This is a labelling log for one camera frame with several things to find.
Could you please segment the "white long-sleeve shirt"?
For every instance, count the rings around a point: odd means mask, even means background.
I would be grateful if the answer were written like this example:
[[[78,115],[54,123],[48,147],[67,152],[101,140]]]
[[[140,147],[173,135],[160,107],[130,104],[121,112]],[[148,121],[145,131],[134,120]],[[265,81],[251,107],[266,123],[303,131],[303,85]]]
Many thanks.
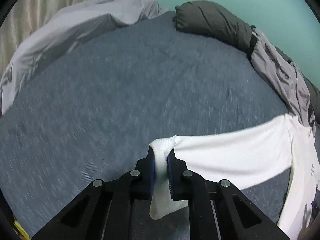
[[[236,132],[206,136],[174,136],[150,144],[155,154],[156,181],[150,217],[160,219],[187,206],[169,192],[167,157],[171,151],[187,167],[210,181],[227,179],[238,189],[263,183],[290,170],[290,183],[278,227],[297,239],[311,219],[311,203],[319,189],[319,161],[311,128],[295,116]]]

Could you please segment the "blue speckled bed sheet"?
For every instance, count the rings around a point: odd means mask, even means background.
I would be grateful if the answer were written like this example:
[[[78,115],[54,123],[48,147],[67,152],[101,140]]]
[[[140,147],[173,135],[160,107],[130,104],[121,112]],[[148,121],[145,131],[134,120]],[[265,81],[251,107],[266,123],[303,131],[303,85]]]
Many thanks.
[[[1,118],[1,190],[33,236],[149,143],[220,134],[287,112],[242,51],[175,29],[172,12],[100,35],[31,80]]]

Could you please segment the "grey jacket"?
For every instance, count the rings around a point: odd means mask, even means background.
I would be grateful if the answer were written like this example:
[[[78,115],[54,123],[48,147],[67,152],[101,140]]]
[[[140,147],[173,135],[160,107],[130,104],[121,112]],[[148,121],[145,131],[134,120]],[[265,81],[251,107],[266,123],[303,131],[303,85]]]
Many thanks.
[[[294,62],[287,62],[263,32],[254,26],[252,37],[256,39],[251,52],[253,68],[276,91],[290,114],[297,116],[302,125],[315,129],[310,92],[302,72]]]

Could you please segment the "light grey pillow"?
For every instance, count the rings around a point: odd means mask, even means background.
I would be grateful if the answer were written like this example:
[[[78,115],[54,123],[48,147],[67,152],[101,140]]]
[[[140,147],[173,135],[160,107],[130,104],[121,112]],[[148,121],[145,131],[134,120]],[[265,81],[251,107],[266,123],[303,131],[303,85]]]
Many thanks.
[[[88,0],[59,10],[13,54],[1,78],[2,113],[33,77],[62,55],[102,33],[163,12],[157,0]]]

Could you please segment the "dark grey rolled duvet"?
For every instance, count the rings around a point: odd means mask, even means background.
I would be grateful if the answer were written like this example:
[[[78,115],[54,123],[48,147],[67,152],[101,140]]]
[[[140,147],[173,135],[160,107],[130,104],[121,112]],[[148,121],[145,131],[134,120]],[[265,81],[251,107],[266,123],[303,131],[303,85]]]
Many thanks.
[[[175,8],[173,17],[178,31],[213,37],[243,51],[251,58],[257,39],[249,25],[225,7],[211,1],[186,2]]]

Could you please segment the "beige curtain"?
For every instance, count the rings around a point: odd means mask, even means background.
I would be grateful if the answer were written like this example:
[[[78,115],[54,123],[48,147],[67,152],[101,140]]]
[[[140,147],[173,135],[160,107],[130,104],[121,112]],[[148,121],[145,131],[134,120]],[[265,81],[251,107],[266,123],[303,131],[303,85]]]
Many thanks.
[[[18,0],[1,26],[1,73],[18,46],[60,9],[86,0]]]

